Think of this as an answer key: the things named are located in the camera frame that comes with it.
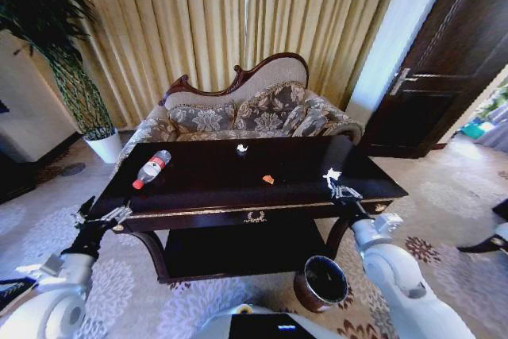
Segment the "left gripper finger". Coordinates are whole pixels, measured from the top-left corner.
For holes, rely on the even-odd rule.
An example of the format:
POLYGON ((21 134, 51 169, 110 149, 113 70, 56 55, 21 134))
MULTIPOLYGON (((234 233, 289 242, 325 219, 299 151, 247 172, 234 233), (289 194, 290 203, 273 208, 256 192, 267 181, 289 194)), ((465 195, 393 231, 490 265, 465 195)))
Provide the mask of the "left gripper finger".
POLYGON ((130 207, 130 201, 122 204, 121 206, 113 209, 108 214, 100 218, 101 222, 107 222, 113 225, 121 224, 126 218, 133 213, 130 207))
POLYGON ((71 216, 75 219, 75 223, 85 223, 89 220, 89 213, 91 207, 94 205, 94 200, 95 197, 91 196, 76 212, 71 214, 71 216))

